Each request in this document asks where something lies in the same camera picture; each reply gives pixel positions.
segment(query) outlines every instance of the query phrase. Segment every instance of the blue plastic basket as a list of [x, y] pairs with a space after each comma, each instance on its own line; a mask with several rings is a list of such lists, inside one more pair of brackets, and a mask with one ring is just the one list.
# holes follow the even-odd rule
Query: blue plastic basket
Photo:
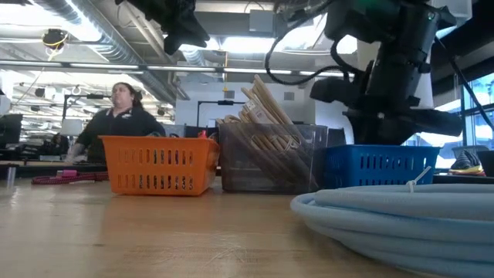
[[426, 167], [431, 170], [417, 182], [431, 184], [439, 147], [346, 145], [327, 149], [325, 188], [362, 185], [404, 185]]

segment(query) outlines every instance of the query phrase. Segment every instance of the orange plastic basket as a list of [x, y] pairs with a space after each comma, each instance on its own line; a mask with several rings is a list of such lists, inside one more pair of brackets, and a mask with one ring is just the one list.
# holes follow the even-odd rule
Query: orange plastic basket
[[219, 146], [210, 139], [102, 136], [113, 193], [200, 195], [214, 181]]

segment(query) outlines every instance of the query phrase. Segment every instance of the computer monitor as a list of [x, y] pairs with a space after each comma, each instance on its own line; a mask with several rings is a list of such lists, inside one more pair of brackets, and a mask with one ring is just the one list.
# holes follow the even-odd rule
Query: computer monitor
[[0, 117], [0, 147], [17, 144], [21, 137], [22, 115], [8, 114]]

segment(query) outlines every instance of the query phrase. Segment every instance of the wooden table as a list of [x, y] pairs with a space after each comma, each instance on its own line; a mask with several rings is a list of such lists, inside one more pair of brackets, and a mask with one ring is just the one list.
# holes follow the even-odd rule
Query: wooden table
[[292, 196], [118, 196], [107, 183], [0, 195], [2, 277], [416, 277], [305, 227]]

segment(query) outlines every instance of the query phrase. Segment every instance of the light blue cable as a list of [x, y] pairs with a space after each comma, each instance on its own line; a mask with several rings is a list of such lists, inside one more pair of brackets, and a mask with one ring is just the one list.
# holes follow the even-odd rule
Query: light blue cable
[[311, 229], [365, 256], [438, 275], [494, 277], [494, 185], [408, 190], [327, 190], [297, 196], [291, 207]]

